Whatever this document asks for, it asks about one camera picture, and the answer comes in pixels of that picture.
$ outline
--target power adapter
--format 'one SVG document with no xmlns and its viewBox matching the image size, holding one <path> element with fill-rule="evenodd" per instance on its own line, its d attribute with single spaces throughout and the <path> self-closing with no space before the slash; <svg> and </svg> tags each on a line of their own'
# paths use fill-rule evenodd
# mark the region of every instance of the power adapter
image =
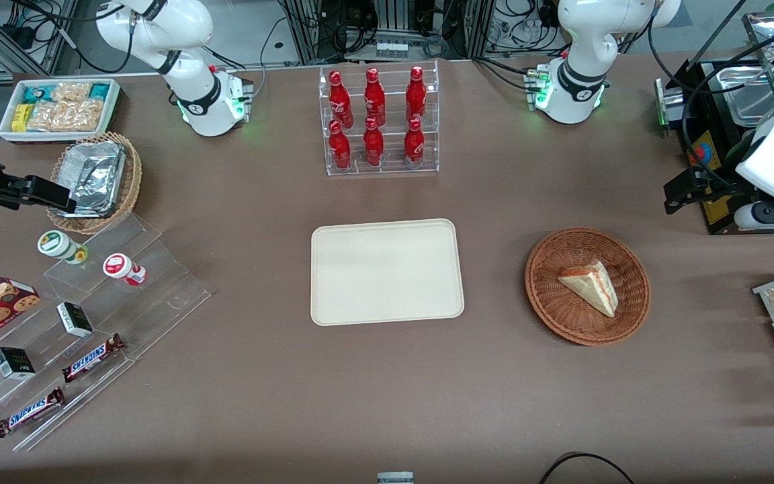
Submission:
<svg viewBox="0 0 774 484">
<path fill-rule="evenodd" d="M 2 31 L 9 36 L 16 45 L 24 49 L 31 49 L 34 43 L 34 30 L 31 27 L 14 27 L 13 25 L 2 25 Z"/>
<path fill-rule="evenodd" d="M 543 27 L 560 27 L 560 21 L 557 19 L 557 5 L 554 4 L 554 0 L 543 0 L 543 4 L 540 5 L 540 20 L 543 22 Z"/>
</svg>

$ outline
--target white storage tray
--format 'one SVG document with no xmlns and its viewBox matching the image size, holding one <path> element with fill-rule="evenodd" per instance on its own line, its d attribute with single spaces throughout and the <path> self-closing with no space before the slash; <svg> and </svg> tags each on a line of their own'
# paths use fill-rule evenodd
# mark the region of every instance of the white storage tray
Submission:
<svg viewBox="0 0 774 484">
<path fill-rule="evenodd" d="M 97 123 L 97 128 L 95 131 L 11 131 L 13 111 L 16 111 L 16 106 L 20 101 L 22 101 L 22 98 L 24 98 L 26 89 L 34 88 L 37 86 L 53 85 L 53 83 L 60 83 L 62 81 L 95 83 L 96 85 L 110 85 L 110 91 L 107 92 L 107 98 L 103 102 L 101 120 L 99 120 Z M 119 83 L 116 83 L 116 81 L 113 79 L 108 79 L 108 77 L 80 77 L 79 79 L 68 77 L 68 79 L 31 79 L 19 81 L 16 83 L 16 86 L 13 86 L 13 92 L 11 93 L 10 101 L 8 101 L 8 108 L 6 108 L 5 114 L 2 116 L 2 122 L 0 122 L 0 136 L 3 140 L 8 140 L 12 143 L 56 143 L 59 141 L 82 140 L 82 138 L 88 138 L 94 134 L 103 134 L 104 132 L 107 132 L 107 128 L 110 127 L 110 122 L 113 118 L 113 111 L 116 109 L 116 101 L 118 100 L 119 91 Z"/>
<path fill-rule="evenodd" d="M 446 218 L 319 227 L 311 269 L 310 315 L 323 327 L 464 310 L 456 228 Z"/>
</svg>

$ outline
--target brown tablecloth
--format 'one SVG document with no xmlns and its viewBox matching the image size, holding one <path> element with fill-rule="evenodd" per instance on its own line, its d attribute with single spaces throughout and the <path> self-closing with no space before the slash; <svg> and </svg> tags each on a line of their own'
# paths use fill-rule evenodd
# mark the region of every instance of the brown tablecloth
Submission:
<svg viewBox="0 0 774 484">
<path fill-rule="evenodd" d="M 774 334 L 750 293 L 774 279 L 774 235 L 664 214 L 684 160 L 656 128 L 653 60 L 618 59 L 578 126 L 470 62 L 439 66 L 440 173 L 368 180 L 325 175 L 317 69 L 271 71 L 252 122 L 219 138 L 181 121 L 160 77 L 120 77 L 136 212 L 216 294 L 37 448 L 0 441 L 0 482 L 534 482 L 571 450 L 644 483 L 774 482 Z M 46 175 L 61 150 L 3 143 L 0 160 Z M 463 315 L 313 324 L 313 230 L 436 217 L 457 227 Z M 647 323 L 618 346 L 556 337 L 526 299 L 535 242 L 577 225 L 626 242 L 652 283 Z M 0 208 L 0 275 L 40 276 L 49 226 Z M 616 478 L 573 460 L 550 482 Z"/>
</svg>

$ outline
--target white bottle cap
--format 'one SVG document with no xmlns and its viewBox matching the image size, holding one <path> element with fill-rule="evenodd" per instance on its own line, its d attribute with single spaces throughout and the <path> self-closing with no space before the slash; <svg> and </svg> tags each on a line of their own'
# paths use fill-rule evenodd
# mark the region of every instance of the white bottle cap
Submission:
<svg viewBox="0 0 774 484">
<path fill-rule="evenodd" d="M 59 230 L 49 230 L 38 239 L 38 251 L 45 256 L 61 257 L 71 248 L 71 238 Z"/>
</svg>

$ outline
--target yellow snack box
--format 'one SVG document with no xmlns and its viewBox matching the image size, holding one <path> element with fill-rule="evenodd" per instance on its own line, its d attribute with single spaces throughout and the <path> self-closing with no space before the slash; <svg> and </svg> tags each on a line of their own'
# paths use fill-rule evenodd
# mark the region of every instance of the yellow snack box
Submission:
<svg viewBox="0 0 774 484">
<path fill-rule="evenodd" d="M 34 104 L 18 104 L 13 110 L 13 120 L 11 120 L 11 131 L 25 132 L 26 122 L 32 116 Z"/>
</svg>

